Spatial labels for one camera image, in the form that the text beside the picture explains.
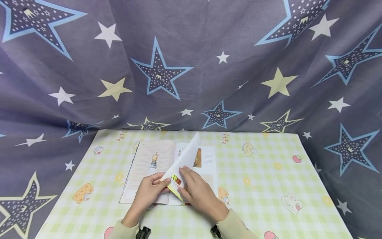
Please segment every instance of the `left hand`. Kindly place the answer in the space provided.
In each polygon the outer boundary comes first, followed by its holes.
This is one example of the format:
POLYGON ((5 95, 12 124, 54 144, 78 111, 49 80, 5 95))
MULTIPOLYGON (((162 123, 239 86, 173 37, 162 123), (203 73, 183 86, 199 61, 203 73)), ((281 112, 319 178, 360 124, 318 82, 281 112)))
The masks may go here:
POLYGON ((158 195, 169 191, 166 187, 171 182, 170 178, 160 181, 164 174, 163 172, 157 172, 142 179, 134 201, 122 220, 122 224, 130 228, 136 226, 141 214, 157 199, 158 195))

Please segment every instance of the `sleeve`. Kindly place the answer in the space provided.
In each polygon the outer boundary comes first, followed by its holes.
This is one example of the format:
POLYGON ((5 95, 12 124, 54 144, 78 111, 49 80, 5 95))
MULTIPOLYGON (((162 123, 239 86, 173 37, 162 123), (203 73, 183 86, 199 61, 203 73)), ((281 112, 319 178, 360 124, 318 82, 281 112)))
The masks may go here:
POLYGON ((233 209, 230 209, 227 217, 216 225, 223 239, 259 239, 245 226, 233 209))
POLYGON ((139 224, 132 228, 122 224, 122 220, 119 220, 108 239, 135 239, 135 236, 139 232, 139 224))

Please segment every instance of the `green checkered tablecloth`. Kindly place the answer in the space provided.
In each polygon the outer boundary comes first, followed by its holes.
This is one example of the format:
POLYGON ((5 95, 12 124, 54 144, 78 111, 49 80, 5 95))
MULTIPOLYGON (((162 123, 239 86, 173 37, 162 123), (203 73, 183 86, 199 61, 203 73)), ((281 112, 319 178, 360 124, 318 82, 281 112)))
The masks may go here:
MULTIPOLYGON (((118 202, 134 144, 188 142, 194 134, 100 130, 36 238, 107 239, 130 206, 118 202), (81 191, 87 201, 73 199, 81 191)), ((215 145, 217 185, 229 207, 260 239, 352 238, 298 135, 201 132, 201 141, 215 145)), ((212 225, 191 206, 158 205, 141 225, 152 229, 150 239, 212 238, 212 225)))

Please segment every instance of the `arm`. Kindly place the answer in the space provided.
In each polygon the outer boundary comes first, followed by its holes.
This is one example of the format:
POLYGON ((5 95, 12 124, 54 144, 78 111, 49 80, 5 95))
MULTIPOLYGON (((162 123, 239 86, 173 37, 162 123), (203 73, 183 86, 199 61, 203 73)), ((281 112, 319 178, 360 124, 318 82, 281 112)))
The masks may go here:
POLYGON ((206 214, 217 225, 224 239, 258 239, 239 216, 224 205, 200 175, 187 167, 179 172, 186 181, 187 190, 178 188, 180 195, 196 209, 206 214))
POLYGON ((108 239, 135 239, 139 231, 139 220, 146 208, 150 206, 160 193, 168 192, 166 188, 170 179, 160 181, 164 173, 156 173, 144 177, 139 185, 134 201, 123 220, 119 220, 108 239))

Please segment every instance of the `book page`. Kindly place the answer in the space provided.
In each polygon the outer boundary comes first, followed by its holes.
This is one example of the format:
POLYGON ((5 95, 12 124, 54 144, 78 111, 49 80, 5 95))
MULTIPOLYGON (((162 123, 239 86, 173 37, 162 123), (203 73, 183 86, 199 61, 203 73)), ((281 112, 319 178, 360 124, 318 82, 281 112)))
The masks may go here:
MULTIPOLYGON (((174 162, 175 143, 170 140, 140 142, 126 179, 120 203, 133 203, 142 179, 157 172, 166 172, 174 162)), ((168 195, 159 195, 155 203, 167 204, 168 195)))
MULTIPOLYGON (((186 147, 186 143, 177 143, 175 148, 175 159, 179 157, 179 151, 186 147)), ((193 165, 193 171, 197 172, 206 183, 210 185, 213 192, 217 196, 217 172, 215 161, 215 147, 214 146, 200 146, 193 165)), ((170 193, 168 200, 169 205, 182 205, 182 202, 175 194, 170 193)))
POLYGON ((179 168, 187 166, 190 169, 193 168, 195 157, 199 149, 200 144, 200 134, 197 132, 195 136, 191 139, 190 143, 184 148, 183 153, 180 154, 179 158, 175 161, 174 164, 169 168, 166 174, 162 177, 161 180, 166 178, 171 178, 170 184, 167 186, 171 192, 173 192, 180 200, 183 200, 178 193, 179 187, 185 186, 185 181, 179 173, 179 168))

